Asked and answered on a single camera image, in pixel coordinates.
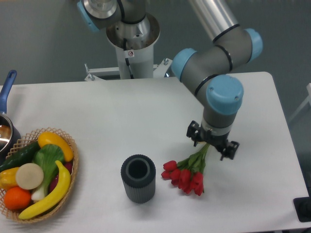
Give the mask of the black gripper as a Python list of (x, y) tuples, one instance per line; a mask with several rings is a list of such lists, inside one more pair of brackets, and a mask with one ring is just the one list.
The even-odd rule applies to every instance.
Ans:
[(198, 143), (206, 142), (212, 145), (220, 154), (222, 161), (224, 158), (233, 160), (236, 151), (239, 147), (239, 143), (236, 141), (228, 140), (229, 132), (221, 133), (221, 135), (215, 134), (215, 128), (208, 128), (207, 130), (196, 121), (192, 121), (187, 129), (186, 136), (191, 138), (193, 146), (196, 147)]

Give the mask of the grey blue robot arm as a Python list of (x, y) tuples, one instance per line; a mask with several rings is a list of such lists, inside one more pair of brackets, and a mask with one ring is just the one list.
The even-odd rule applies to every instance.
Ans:
[[(229, 141), (232, 124), (242, 104), (243, 86), (229, 73), (257, 58), (263, 49), (260, 34), (243, 29), (223, 0), (192, 0), (213, 47), (203, 53), (183, 49), (171, 70), (203, 105), (201, 123), (191, 122), (187, 137), (211, 144), (223, 158), (233, 159), (238, 142)], [(158, 21), (146, 12), (143, 0), (80, 0), (77, 7), (94, 32), (106, 30), (115, 47), (121, 79), (155, 77), (154, 44)]]

